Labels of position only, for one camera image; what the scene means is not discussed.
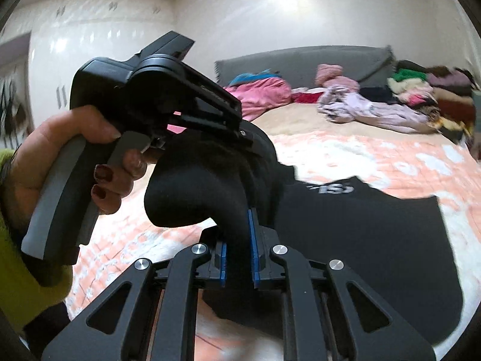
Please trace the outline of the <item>left hand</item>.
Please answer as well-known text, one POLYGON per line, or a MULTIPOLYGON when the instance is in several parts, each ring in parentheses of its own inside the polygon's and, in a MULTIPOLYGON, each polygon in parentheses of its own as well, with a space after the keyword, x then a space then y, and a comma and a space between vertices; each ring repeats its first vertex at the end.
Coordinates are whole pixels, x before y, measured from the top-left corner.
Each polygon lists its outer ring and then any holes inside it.
MULTIPOLYGON (((107 144, 120 137, 93 106, 84 106, 47 119, 20 146, 4 182, 2 203, 7 224, 18 230, 28 227, 42 186, 60 150, 70 139, 82 135, 91 143, 107 144)), ((131 193, 134 181, 145 175, 148 159, 137 149, 127 150, 120 165, 97 165, 91 198, 101 214, 114 214, 121 200, 131 193)))

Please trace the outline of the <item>green sleeve left forearm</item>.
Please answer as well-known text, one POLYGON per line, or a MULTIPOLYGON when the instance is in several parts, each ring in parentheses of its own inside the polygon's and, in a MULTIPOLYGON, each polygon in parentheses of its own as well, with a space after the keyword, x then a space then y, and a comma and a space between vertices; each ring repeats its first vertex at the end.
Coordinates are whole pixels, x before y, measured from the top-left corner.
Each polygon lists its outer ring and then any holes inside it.
POLYGON ((16 333, 48 308, 64 304, 72 286, 71 267, 60 269, 58 284, 38 284, 22 259, 20 241, 1 198, 1 310, 16 333))

